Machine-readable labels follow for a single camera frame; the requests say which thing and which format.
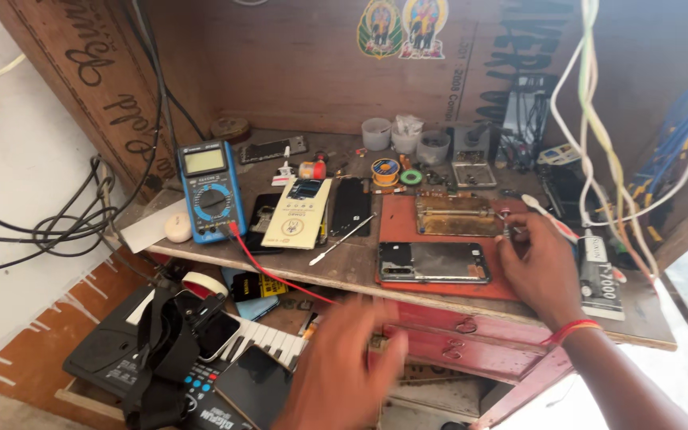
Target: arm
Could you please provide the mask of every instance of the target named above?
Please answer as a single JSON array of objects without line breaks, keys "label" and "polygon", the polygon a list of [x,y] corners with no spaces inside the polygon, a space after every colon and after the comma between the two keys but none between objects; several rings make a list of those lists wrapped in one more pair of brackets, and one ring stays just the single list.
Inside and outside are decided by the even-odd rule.
[{"label": "arm", "polygon": [[[517,294],[553,332],[571,321],[586,319],[567,241],[546,218],[535,213],[511,215],[506,221],[527,226],[528,231],[514,239],[530,240],[530,249],[520,259],[508,240],[496,238],[505,275]],[[567,336],[563,347],[612,430],[688,429],[688,415],[603,331],[578,329]]]},{"label": "arm", "polygon": [[272,430],[356,430],[375,417],[405,365],[407,336],[392,337],[373,369],[366,368],[365,347],[374,327],[395,315],[379,300],[352,298],[330,308]]}]

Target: red drawer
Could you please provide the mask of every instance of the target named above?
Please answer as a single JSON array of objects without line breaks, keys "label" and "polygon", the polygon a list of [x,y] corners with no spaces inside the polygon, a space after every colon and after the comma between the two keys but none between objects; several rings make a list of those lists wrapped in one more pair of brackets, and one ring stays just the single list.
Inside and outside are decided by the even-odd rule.
[{"label": "red drawer", "polygon": [[533,352],[476,342],[463,336],[445,336],[391,325],[385,328],[385,335],[391,337],[398,330],[407,332],[408,354],[415,360],[445,363],[470,373],[503,376],[498,379],[520,380],[541,359]]},{"label": "red drawer", "polygon": [[415,325],[455,331],[458,334],[478,334],[495,339],[512,340],[522,344],[539,345],[551,335],[547,328],[517,324],[494,318],[464,315],[442,309],[394,301],[400,312],[399,325]]}]

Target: solder wire spool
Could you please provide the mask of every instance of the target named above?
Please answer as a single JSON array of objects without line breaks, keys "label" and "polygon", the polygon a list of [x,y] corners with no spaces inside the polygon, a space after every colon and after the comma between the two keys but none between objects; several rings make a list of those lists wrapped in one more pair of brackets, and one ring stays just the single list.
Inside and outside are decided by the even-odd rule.
[{"label": "solder wire spool", "polygon": [[391,187],[398,181],[397,173],[400,172],[400,164],[396,160],[382,158],[371,165],[373,183],[379,187]]},{"label": "solder wire spool", "polygon": [[424,179],[420,171],[416,169],[408,169],[400,174],[400,182],[405,185],[418,185]]}]

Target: white container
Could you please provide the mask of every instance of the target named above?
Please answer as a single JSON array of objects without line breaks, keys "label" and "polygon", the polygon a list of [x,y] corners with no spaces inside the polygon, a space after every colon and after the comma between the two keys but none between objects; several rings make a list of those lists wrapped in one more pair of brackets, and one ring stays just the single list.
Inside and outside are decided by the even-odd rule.
[{"label": "white container", "polygon": [[413,154],[416,151],[418,141],[421,139],[421,134],[412,136],[403,136],[397,133],[397,124],[392,126],[392,143],[395,145],[395,151],[398,154]]},{"label": "white container", "polygon": [[433,130],[423,132],[416,148],[416,158],[424,164],[436,166],[445,161],[449,147],[450,136],[447,133]]},{"label": "white container", "polygon": [[389,146],[391,121],[371,118],[362,123],[362,143],[368,151],[383,151]]}]

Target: black strap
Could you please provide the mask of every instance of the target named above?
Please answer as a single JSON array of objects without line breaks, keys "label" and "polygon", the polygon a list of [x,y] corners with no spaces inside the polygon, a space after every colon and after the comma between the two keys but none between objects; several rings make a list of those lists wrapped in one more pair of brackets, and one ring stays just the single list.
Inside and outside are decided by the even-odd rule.
[{"label": "black strap", "polygon": [[199,347],[174,300],[156,288],[138,323],[138,378],[121,402],[130,430],[176,425],[187,414],[184,379]]}]

